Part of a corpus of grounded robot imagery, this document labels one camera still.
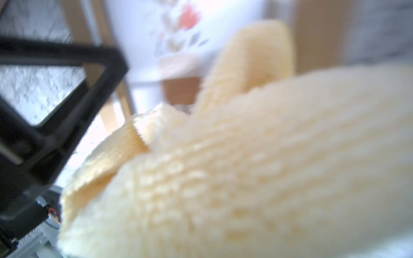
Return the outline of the wooden picture frame deer print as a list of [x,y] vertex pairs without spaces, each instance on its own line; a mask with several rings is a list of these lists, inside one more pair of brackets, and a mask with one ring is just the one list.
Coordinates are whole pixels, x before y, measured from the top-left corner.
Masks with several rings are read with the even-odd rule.
[[341,61],[352,1],[62,1],[77,43],[118,47],[129,65],[100,112],[107,133],[160,102],[191,105],[217,53],[240,29],[283,21],[305,73]]

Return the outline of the yellow microfibre cloth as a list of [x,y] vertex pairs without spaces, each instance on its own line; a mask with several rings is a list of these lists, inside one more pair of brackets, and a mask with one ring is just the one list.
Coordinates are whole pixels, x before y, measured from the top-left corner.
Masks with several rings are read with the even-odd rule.
[[277,20],[240,30],[193,112],[159,105],[61,195],[73,258],[344,258],[413,231],[413,67],[295,74]]

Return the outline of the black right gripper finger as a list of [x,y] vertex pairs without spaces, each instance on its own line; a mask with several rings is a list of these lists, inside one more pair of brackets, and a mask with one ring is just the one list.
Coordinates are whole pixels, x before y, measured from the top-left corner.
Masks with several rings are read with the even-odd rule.
[[56,180],[102,106],[128,71],[114,47],[1,38],[1,64],[103,67],[97,82],[81,82],[40,124],[30,125],[1,100],[1,218],[26,210]]

